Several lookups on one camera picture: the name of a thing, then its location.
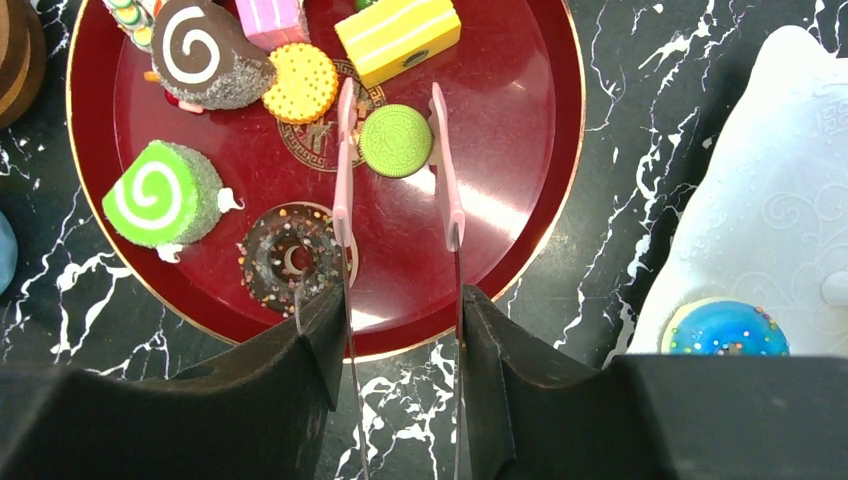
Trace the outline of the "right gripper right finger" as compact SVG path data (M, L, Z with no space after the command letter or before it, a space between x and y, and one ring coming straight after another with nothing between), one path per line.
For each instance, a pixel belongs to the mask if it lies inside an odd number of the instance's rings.
M476 479L843 479L847 363L620 355L594 369L464 290Z

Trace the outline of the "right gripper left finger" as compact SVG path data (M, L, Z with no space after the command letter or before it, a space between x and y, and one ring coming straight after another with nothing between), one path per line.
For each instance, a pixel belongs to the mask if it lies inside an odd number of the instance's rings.
M311 479L338 402L341 287L168 380L1 370L5 479Z

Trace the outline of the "blue toy donut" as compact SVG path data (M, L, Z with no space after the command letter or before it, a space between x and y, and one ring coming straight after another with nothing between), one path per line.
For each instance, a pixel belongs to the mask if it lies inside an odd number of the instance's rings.
M663 332L660 351L672 355L788 356L790 343L763 307L709 297L677 309Z

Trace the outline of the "red round tray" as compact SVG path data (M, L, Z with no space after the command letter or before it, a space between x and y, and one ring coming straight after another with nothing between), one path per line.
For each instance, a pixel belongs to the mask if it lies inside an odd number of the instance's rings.
M582 144L585 88L571 15L559 1L459 1L459 42L359 92L357 111L404 104L426 112L438 83L466 212L462 275L501 295L532 261L559 215ZM291 202L330 206L337 128L328 113L286 127L261 104L195 115L170 105L143 77L149 57L98 1L81 5L67 75L74 162L98 222L142 284L185 320L230 342L280 322L242 283L240 244L254 222ZM134 245L107 222L101 201L153 140L206 155L244 207L187 246L175 264ZM354 170L352 283L356 352L390 354L446 334L455 322L453 261L422 170L404 179Z

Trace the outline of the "pink handled metal tongs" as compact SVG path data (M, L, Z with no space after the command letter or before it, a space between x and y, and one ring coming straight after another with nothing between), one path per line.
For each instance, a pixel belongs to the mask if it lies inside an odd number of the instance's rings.
M557 208L566 194L576 157L556 159L556 96L549 82L520 89L518 106L529 111L529 139L512 140L507 112L507 82L493 83L481 73L436 77L448 109L450 145L457 184L466 212L468 239L493 238L492 246L468 247L464 270L484 279L521 235L536 206ZM373 387L372 361L429 342L455 321L452 259L445 248L436 195L436 176L428 167L404 178L371 170L361 154L352 159L352 231L359 269L352 282L353 326L359 380Z

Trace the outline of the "white grey mug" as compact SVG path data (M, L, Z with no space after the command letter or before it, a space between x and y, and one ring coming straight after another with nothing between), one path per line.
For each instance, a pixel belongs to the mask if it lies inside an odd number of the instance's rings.
M4 293L16 273L18 243L12 226L3 213L0 214L0 225L0 292Z

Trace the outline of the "white tiered cake stand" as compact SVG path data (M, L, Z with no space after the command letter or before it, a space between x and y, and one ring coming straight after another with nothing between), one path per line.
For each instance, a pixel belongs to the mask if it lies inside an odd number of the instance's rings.
M795 25L763 42L629 352L712 350L681 320L718 300L762 312L763 326L740 342L847 353L847 62Z

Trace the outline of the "wooden coaster stack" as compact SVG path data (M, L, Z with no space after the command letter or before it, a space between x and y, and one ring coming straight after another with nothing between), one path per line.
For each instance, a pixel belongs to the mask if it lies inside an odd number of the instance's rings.
M45 35L29 1L1 1L1 128L20 118L38 95L46 68Z

